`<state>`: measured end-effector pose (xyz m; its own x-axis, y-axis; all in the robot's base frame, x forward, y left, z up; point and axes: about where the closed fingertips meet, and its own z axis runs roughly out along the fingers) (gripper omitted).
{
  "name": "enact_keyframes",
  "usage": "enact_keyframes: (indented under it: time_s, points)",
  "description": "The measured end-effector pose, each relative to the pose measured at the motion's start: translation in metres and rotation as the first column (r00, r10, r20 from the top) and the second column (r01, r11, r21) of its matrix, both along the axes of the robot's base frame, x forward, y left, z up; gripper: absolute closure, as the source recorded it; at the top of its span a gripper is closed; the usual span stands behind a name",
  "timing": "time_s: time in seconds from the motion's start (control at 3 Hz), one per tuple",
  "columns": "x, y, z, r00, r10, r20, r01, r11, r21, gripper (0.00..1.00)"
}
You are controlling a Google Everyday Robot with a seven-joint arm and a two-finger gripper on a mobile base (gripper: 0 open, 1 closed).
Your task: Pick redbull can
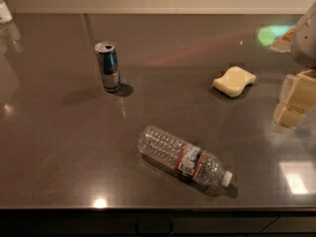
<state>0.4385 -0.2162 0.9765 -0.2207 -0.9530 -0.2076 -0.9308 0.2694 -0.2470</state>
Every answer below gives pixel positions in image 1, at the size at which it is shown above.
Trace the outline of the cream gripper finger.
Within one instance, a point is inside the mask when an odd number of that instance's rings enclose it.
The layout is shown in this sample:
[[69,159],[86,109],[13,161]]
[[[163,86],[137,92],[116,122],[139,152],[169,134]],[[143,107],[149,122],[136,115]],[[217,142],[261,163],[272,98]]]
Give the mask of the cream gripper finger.
[[316,107],[316,70],[287,74],[273,118],[274,129],[294,129]]

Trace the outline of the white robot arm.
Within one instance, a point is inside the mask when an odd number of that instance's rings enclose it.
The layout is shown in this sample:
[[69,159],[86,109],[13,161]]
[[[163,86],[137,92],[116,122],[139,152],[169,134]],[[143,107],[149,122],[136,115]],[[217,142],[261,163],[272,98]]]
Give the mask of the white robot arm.
[[316,2],[271,45],[276,52],[289,52],[303,70],[287,74],[276,105],[272,128],[286,133],[295,129],[316,107]]

